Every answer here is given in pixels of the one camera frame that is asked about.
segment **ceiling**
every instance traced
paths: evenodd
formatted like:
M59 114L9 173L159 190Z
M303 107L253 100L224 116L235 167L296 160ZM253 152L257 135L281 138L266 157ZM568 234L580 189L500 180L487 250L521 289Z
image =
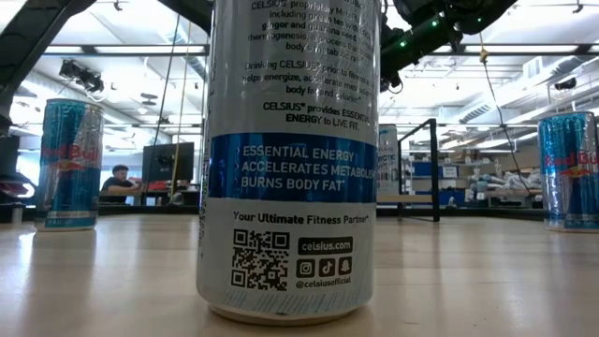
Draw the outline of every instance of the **ceiling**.
M0 29L8 23L22 3L22 0L0 0ZM154 0L122 0L122 11L117 11L113 3L112 0L98 0L83 13L71 18L52 45L170 46L178 20L174 12ZM576 0L520 0L499 21L483 32L483 41L489 45L491 52L488 62L489 79L498 94L500 105L506 109L506 115L511 116L510 118L539 110L562 99L565 101L575 94L574 91L557 92L551 87L548 88L547 81L533 83L523 80L528 79L528 75L523 71L524 65L535 59L537 51L553 51L565 47L529 46L527 49L516 46L512 47L511 51L526 51L528 54L505 56L499 49L493 52L492 45L568 44L572 45L572 50L579 44L598 41L596 18L599 16L599 0L580 1L585 7L578 14L574 14L576 3ZM390 26L409 28L393 7L388 10L387 15ZM188 20L180 18L178 27L178 44L208 43L207 34ZM471 44L469 49L479 51L477 45L480 44L480 37L466 37L462 42ZM55 93L63 91L63 95L85 95L79 85L65 81L58 75L65 59L74 60L77 64L102 74L106 89L90 99L99 101L110 109L112 119L108 124L117 131L114 132L117 139L130 138L131 134L136 133L135 127L129 125L155 125L164 96L164 116L177 125L180 112L183 112L182 133L187 134L183 136L183 140L199 142L199 125L202 123L206 88L201 71L197 71L197 67L194 69L186 66L182 57L172 58L168 73L170 57L165 55L89 57L54 54L44 56L37 62L28 84L31 84L34 90L37 85L51 88ZM541 61L554 63L562 59L563 56L560 56L544 58ZM197 61L200 69L209 66L206 56L198 56ZM592 63L592 58L585 60L585 66L578 67L574 75L568 74L560 78L579 77L579 82L584 84L577 88L577 93L592 89L596 75L596 69L589 66ZM166 77L168 85L164 95ZM382 124L418 125L429 118L437 118L440 123L457 124L464 116L471 115L470 108L476 108L478 102L490 99L487 75L477 56L427 56L422 58L418 65L404 69L401 77L404 86L399 94L385 92L380 95L379 115ZM140 96L143 93L155 95L156 99L153 99L153 102L157 104L143 105L142 102L146 100ZM19 100L25 104L20 105L14 116L11 113L15 124L21 125L23 130L30 133L39 133L43 113L36 111L35 107L42 107L43 101L25 97L17 99ZM116 127L116 124L120 123L124 127ZM499 114L496 111L483 113L468 123L498 124ZM406 126L400 131L407 133L410 129L411 127ZM447 141L467 138L472 136L473 131L478 134L477 137L483 139L489 132L493 132L493 128L486 133L476 128L454 129L458 131L447 133L448 129L442 129L440 132L447 136ZM161 134L172 136L178 131L177 127L163 127ZM118 141L114 143L115 147L118 147ZM135 145L123 143L123 147L130 146Z

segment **person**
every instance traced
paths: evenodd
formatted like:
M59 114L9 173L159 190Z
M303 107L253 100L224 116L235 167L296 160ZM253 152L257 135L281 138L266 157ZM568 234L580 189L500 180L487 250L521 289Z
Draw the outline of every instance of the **person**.
M142 184L133 184L127 180L129 168L125 165L117 165L112 168L112 177L108 178L102 185L102 191L109 192L127 192L139 191L143 188ZM127 196L106 196L102 197L102 202L124 203Z

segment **robotic arm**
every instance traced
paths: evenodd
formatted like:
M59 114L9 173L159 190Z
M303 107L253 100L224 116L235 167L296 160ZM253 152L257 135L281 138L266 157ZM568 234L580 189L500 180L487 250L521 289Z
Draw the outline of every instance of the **robotic arm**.
M391 29L383 15L381 92L401 84L398 72L449 43L457 51L463 35L482 32L517 0L392 0L412 29Z

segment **blue and silver can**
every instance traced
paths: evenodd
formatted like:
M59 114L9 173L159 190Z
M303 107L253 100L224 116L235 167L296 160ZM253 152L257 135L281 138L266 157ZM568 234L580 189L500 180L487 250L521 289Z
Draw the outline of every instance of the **blue and silver can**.
M599 230L597 128L590 112L542 119L538 140L548 229Z
M97 218L102 168L102 108L50 99L39 159L37 230L91 229Z

